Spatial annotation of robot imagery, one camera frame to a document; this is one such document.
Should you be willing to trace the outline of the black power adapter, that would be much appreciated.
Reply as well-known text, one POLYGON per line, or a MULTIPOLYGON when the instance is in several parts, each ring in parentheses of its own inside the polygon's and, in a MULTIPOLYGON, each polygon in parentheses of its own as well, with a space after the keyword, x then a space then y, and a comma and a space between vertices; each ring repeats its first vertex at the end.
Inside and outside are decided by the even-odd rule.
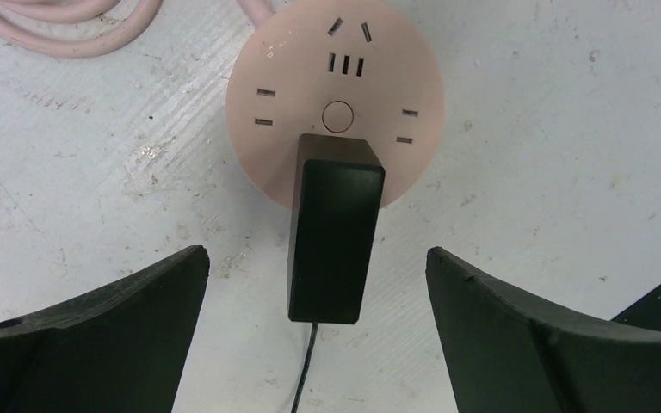
POLYGON ((358 321, 385 178, 363 139, 300 136, 287 260, 291 321, 358 321))

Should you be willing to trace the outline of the pink round socket base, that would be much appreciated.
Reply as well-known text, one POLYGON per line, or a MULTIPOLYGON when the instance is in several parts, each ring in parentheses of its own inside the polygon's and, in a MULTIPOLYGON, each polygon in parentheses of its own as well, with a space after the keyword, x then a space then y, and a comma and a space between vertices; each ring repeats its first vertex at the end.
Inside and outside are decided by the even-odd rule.
POLYGON ((293 201, 302 134, 366 140, 386 171, 387 206, 426 170, 445 121, 429 44, 379 1, 296 1, 278 11, 239 53, 225 113, 244 172, 283 207, 293 201))

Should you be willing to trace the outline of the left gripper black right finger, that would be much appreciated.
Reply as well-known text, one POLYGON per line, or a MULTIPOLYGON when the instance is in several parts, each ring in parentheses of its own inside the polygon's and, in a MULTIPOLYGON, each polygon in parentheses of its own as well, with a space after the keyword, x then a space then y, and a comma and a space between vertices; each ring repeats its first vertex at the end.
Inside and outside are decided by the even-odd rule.
POLYGON ((426 281, 460 412, 661 412, 661 331, 602 320, 443 248, 426 281))

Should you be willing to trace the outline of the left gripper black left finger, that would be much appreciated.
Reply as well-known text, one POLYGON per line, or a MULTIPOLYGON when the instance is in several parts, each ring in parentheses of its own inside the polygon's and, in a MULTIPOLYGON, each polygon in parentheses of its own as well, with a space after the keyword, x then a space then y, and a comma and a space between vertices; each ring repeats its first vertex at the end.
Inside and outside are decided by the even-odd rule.
POLYGON ((194 245, 0 322, 0 412, 169 412, 210 260, 194 245))

